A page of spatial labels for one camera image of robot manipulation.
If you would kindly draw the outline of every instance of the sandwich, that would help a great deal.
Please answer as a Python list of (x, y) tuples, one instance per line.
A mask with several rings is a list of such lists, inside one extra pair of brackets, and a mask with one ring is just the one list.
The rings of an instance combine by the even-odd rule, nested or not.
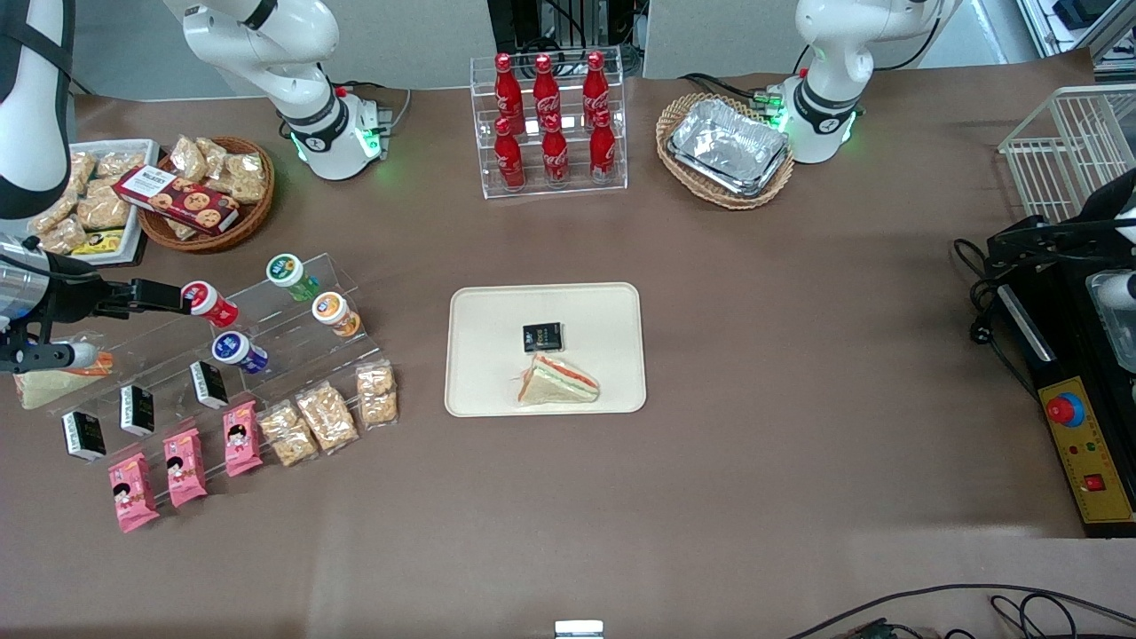
[(525, 405), (585, 404), (600, 397), (600, 384), (587, 373), (544, 355), (533, 357), (517, 400)]

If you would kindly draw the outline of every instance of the white plate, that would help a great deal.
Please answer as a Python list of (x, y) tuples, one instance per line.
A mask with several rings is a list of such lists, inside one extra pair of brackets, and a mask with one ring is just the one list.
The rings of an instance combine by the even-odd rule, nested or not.
[[(600, 384), (592, 404), (517, 401), (526, 324), (560, 322), (561, 358)], [(646, 401), (638, 291), (626, 282), (461, 289), (450, 300), (445, 409), (454, 417), (634, 413)]]
[[(72, 152), (86, 151), (98, 158), (102, 158), (111, 152), (144, 153), (145, 163), (158, 164), (158, 143), (153, 140), (100, 140), (98, 142), (76, 142), (70, 146)], [(8, 233), (14, 238), (23, 240), (28, 235), (26, 219), (0, 221), (0, 232)], [(123, 241), (117, 251), (102, 252), (98, 255), (73, 255), (75, 259), (82, 259), (95, 266), (108, 266), (112, 264), (125, 264), (134, 259), (134, 254), (139, 248), (139, 240), (142, 236), (142, 225), (139, 223), (139, 209), (131, 206), (126, 216), (126, 226), (123, 227)]]

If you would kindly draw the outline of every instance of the red glass bottle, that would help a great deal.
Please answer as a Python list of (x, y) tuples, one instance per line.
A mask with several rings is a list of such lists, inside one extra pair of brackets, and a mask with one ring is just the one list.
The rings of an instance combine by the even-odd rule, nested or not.
[(560, 132), (560, 114), (556, 113), (541, 121), (544, 125), (544, 177), (550, 189), (563, 189), (568, 184), (568, 141)]
[(494, 59), (498, 69), (496, 97), (501, 117), (509, 121), (513, 135), (525, 133), (525, 107), (520, 101), (520, 83), (512, 75), (512, 60), (509, 53), (498, 53)]
[(584, 78), (584, 131), (591, 132), (599, 111), (608, 110), (608, 78), (603, 75), (603, 52), (587, 55), (587, 77)]
[(548, 131), (544, 126), (556, 115), (557, 130), (560, 126), (560, 86), (552, 77), (552, 58), (548, 53), (536, 56), (536, 82), (533, 84), (533, 100), (536, 102), (536, 121), (541, 124), (541, 131)]
[(499, 117), (495, 123), (498, 139), (493, 150), (498, 156), (498, 168), (504, 190), (516, 193), (525, 188), (525, 167), (520, 161), (520, 144), (512, 136), (512, 124), (507, 117)]
[(611, 111), (595, 113), (592, 131), (592, 182), (609, 184), (616, 176), (616, 135), (611, 132)]

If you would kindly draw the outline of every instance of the aluminum foil container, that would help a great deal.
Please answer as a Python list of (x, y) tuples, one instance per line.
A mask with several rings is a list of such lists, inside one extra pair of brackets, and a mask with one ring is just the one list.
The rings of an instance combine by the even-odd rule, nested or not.
[(733, 193), (757, 197), (788, 155), (788, 139), (719, 99), (691, 107), (667, 141), (675, 159)]

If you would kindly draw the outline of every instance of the brown table surface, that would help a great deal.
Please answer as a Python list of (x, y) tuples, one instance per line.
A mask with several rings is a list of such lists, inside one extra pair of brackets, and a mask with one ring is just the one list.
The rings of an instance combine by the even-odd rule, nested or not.
[[(1091, 78), (1081, 55), (880, 73), (840, 155), (799, 166), (751, 213), (695, 199), (655, 157), (657, 115), (691, 91), (679, 81), (628, 84), (626, 192), (492, 202), (462, 91), (416, 93), (391, 158), (343, 183), (300, 164), (266, 100), (80, 100), (83, 140), (235, 134), (277, 163), (253, 240), (208, 257), (152, 246), (116, 276), (232, 291), (279, 251), (331, 252), (398, 364), (402, 421), (124, 536), (105, 473), (9, 397), (0, 628), (525, 638), (595, 617), (611, 638), (777, 638), (950, 581), (1130, 612), (1136, 540), (1080, 539), (1038, 410), (967, 340), (971, 277), (949, 257), (953, 238), (983, 241), (1012, 219), (997, 142), (1053, 89)], [(642, 410), (446, 414), (454, 291), (596, 281), (642, 296)], [(84, 326), (125, 335), (167, 320)], [(977, 592), (858, 619), (877, 613), (979, 637), (996, 625)], [(1117, 630), (1080, 616), (1083, 631)]]

